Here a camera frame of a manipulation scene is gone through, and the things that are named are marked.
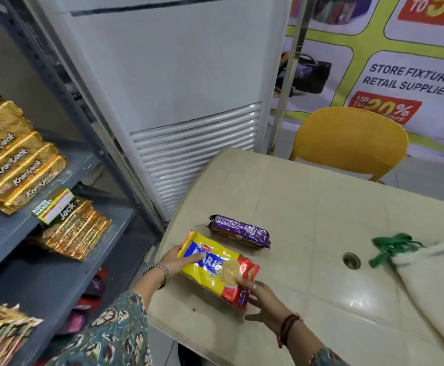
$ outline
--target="patterned sleeve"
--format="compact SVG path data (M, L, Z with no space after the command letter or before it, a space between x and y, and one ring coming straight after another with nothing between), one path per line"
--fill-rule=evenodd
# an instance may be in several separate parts
M122 294L47 366L149 365L147 316L142 298Z
M310 366L349 366L329 348L322 348L310 360Z

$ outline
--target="woman's left hand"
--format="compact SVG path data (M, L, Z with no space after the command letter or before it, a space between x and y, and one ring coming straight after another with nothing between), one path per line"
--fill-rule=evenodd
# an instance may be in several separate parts
M180 246L174 246L171 250L164 255L159 261L164 264L169 270L170 275L176 275L180 273L189 264L193 264L205 258L206 253L193 254L189 257L178 258L178 250Z

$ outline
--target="bracelet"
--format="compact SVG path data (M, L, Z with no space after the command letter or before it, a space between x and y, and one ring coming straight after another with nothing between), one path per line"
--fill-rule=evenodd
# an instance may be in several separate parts
M288 341L288 333L290 332L291 327L297 321L302 321L302 318L299 315L292 314L283 322L282 330L280 332L280 339L284 346L286 346L286 342Z
M160 269L164 272L164 280L163 280L163 282L161 283L161 286L159 287L159 289L163 289L163 288L164 288L164 285L166 285L166 283L168 282L168 280L169 280L169 278L170 278L170 276L171 276L170 273L169 273L168 268L167 268L164 264L159 263L159 262L158 262L158 263L155 263L155 264L151 264L151 265L147 268L147 270L144 271L143 275L145 275L147 271L149 271L150 269L152 269L152 268L154 268L154 267L160 268Z

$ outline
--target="red discount label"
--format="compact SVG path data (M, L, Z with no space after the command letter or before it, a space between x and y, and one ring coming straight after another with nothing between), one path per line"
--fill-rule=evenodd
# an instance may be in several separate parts
M407 0L398 19L444 26L444 0Z
M357 91L347 106L366 109L386 116L399 124L405 124L419 110L421 105L421 101Z

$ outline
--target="white floor-standing air conditioner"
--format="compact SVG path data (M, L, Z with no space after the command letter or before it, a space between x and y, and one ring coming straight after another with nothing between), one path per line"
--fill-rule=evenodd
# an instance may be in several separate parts
M265 151L291 0L24 1L164 221L220 150Z

